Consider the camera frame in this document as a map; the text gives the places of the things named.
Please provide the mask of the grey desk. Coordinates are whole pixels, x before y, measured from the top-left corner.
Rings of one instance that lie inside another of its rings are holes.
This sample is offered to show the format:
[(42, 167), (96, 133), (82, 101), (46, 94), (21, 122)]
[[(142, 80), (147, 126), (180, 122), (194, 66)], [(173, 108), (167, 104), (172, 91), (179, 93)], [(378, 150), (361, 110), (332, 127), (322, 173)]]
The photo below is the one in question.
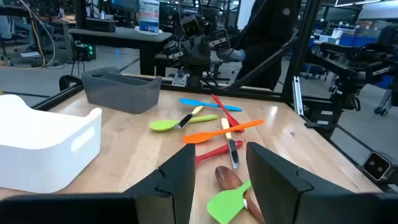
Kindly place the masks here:
[(155, 74), (155, 55), (160, 52), (172, 36), (172, 33), (169, 32), (157, 35), (141, 34), (133, 28), (125, 27), (117, 27), (115, 32), (70, 29), (69, 34), (75, 40), (80, 40), (85, 44), (139, 49), (140, 71), (143, 75)]

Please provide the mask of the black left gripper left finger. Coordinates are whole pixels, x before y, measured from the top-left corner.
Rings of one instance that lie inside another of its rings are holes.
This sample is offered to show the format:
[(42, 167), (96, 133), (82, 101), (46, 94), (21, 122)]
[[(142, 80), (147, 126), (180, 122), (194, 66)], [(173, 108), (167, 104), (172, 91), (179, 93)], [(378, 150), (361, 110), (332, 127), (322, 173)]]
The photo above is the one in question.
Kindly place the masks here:
[(0, 201), (0, 224), (188, 224), (195, 145), (122, 193), (20, 195)]

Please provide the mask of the cream handled table knife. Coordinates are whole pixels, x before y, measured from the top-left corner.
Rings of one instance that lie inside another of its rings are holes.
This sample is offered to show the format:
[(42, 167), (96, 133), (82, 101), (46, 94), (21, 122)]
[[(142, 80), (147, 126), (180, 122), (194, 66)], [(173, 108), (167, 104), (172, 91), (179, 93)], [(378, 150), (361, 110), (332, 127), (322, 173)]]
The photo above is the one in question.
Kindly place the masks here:
[[(226, 118), (221, 119), (221, 125), (223, 129), (229, 129), (229, 123)], [(228, 148), (229, 148), (229, 154), (231, 156), (231, 162), (233, 169), (238, 169), (239, 168), (239, 156), (237, 152), (237, 145), (236, 142), (233, 140), (231, 133), (225, 133), (225, 136), (228, 140)]]
[(191, 118), (193, 118), (196, 114), (198, 114), (203, 109), (203, 106), (196, 106), (194, 110), (186, 115), (177, 125), (178, 129), (183, 128)]

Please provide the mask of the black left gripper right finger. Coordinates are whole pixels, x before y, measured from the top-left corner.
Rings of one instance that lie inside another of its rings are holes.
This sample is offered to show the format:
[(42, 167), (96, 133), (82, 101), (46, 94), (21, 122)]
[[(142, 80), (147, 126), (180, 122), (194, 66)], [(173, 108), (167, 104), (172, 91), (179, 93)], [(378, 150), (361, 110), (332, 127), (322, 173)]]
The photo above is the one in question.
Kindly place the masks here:
[(246, 162), (266, 224), (398, 224), (398, 194), (351, 192), (256, 142)]

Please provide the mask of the translucent grey plastic bin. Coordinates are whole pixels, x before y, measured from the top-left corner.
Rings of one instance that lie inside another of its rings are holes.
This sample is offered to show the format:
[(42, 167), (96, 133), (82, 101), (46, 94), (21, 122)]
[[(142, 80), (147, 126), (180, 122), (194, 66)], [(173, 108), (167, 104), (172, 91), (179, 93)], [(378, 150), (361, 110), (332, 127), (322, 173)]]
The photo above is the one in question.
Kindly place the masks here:
[(81, 74), (89, 103), (131, 114), (141, 114), (159, 101), (162, 79), (151, 81), (124, 76), (115, 67), (104, 67)]

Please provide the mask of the orange silicone spatula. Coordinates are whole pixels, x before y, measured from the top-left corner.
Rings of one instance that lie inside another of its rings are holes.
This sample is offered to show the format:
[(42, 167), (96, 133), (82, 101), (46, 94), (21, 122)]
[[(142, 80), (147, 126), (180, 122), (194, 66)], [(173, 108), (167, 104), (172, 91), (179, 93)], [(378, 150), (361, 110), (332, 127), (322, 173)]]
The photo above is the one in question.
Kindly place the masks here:
[(240, 129), (251, 128), (254, 126), (258, 126), (258, 125), (262, 124), (263, 122), (264, 122), (263, 119), (259, 119), (259, 120), (250, 121), (250, 122), (247, 122), (244, 124), (240, 124), (240, 125), (234, 126), (229, 129), (221, 129), (221, 130), (212, 131), (212, 132), (195, 133), (195, 134), (184, 136), (183, 141), (186, 144), (198, 144), (201, 142), (205, 142), (214, 136), (217, 136), (220, 134), (225, 134), (225, 133), (230, 133), (230, 132), (237, 131)]

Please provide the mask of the black device with green light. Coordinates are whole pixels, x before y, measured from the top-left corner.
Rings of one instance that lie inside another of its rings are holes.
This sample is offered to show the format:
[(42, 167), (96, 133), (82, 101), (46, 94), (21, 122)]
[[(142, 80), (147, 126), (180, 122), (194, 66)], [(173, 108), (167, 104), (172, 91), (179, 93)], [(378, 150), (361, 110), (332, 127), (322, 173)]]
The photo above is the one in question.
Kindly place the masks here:
[(96, 59), (96, 45), (84, 44), (75, 40), (72, 44), (72, 59), (88, 62)]

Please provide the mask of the brown wooden spoon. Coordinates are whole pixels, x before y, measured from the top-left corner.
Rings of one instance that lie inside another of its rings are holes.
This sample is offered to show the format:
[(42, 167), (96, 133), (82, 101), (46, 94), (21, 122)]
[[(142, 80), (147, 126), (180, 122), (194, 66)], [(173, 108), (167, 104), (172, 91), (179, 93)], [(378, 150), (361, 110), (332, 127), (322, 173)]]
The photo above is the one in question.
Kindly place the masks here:
[[(215, 177), (219, 185), (224, 190), (234, 190), (243, 185), (242, 180), (233, 170), (225, 166), (218, 166), (215, 169)], [(248, 193), (243, 194), (244, 207), (260, 223), (266, 224), (260, 209), (256, 206)]]

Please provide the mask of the green silicone spoon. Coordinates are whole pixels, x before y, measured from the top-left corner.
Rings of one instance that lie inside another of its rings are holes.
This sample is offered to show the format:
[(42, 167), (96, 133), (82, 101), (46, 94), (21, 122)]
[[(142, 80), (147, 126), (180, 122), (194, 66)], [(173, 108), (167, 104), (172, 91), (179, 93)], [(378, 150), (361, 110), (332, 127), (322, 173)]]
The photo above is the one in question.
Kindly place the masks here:
[[(199, 122), (205, 122), (205, 121), (213, 121), (218, 119), (218, 115), (216, 114), (208, 114), (208, 115), (203, 115), (203, 116), (196, 116), (192, 117), (188, 123), (199, 123)], [(154, 121), (149, 125), (151, 130), (157, 131), (157, 132), (164, 132), (168, 131), (174, 128), (177, 128), (178, 124), (180, 123), (179, 120), (158, 120)]]

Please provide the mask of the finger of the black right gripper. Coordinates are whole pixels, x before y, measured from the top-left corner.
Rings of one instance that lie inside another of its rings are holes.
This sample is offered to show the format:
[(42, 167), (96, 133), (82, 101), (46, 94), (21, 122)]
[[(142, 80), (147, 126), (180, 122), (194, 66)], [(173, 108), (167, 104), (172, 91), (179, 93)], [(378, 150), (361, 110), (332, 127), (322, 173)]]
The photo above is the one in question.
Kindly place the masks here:
[(196, 53), (192, 49), (183, 50), (183, 64), (185, 66), (194, 66), (197, 62)]
[(203, 71), (208, 72), (211, 67), (211, 50), (199, 52), (199, 66)]

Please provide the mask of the blue silicone spatula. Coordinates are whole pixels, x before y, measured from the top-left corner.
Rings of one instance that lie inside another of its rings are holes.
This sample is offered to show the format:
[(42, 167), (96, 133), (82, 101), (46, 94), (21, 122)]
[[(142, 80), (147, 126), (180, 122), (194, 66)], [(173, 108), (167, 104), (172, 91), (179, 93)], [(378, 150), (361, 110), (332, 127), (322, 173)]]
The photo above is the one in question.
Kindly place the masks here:
[[(214, 108), (219, 108), (220, 105), (218, 104), (214, 104), (214, 103), (204, 103), (201, 101), (197, 101), (197, 100), (192, 100), (192, 99), (188, 99), (188, 98), (179, 98), (179, 101), (182, 104), (185, 105), (192, 105), (192, 106), (209, 106), (209, 107), (214, 107)], [(236, 107), (236, 106), (230, 106), (230, 105), (224, 105), (223, 106), (226, 110), (228, 111), (242, 111), (242, 108)]]

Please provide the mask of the black box on desk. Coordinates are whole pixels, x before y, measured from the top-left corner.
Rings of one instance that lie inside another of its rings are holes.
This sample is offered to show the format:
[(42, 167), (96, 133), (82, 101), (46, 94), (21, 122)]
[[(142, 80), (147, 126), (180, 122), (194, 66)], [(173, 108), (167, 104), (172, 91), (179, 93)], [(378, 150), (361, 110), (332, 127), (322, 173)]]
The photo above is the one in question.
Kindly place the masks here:
[(87, 18), (86, 29), (98, 32), (116, 32), (116, 21)]

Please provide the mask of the red silicone spoon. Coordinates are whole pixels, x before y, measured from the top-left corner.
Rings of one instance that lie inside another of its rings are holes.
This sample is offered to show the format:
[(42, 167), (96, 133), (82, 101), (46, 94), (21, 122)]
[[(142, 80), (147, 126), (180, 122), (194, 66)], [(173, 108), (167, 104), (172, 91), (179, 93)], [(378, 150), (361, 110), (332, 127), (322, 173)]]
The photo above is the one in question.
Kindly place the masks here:
[(211, 157), (216, 157), (216, 156), (222, 156), (224, 154), (229, 154), (229, 145), (225, 144), (223, 146), (220, 146), (212, 151), (209, 151), (205, 154), (196, 156), (195, 158), (195, 164), (198, 165), (201, 161), (204, 161), (206, 159), (209, 159)]

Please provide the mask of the blue storage crate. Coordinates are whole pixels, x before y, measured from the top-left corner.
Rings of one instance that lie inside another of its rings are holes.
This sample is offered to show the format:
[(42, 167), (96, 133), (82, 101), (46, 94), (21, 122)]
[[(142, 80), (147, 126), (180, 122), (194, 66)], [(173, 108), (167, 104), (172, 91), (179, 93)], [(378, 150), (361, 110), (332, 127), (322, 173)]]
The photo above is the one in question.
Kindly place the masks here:
[(375, 37), (363, 36), (363, 35), (342, 35), (338, 42), (338, 45), (349, 46), (349, 47), (361, 47), (368, 43), (374, 43), (377, 41)]

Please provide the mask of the green silicone spatula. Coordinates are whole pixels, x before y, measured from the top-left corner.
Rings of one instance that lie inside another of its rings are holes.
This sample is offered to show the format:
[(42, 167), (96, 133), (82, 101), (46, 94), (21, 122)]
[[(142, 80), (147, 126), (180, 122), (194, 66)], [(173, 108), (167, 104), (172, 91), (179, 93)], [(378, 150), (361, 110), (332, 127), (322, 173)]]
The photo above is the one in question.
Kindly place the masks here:
[(248, 207), (244, 193), (251, 188), (248, 180), (233, 190), (216, 194), (206, 205), (208, 213), (220, 224), (228, 224), (243, 208)]

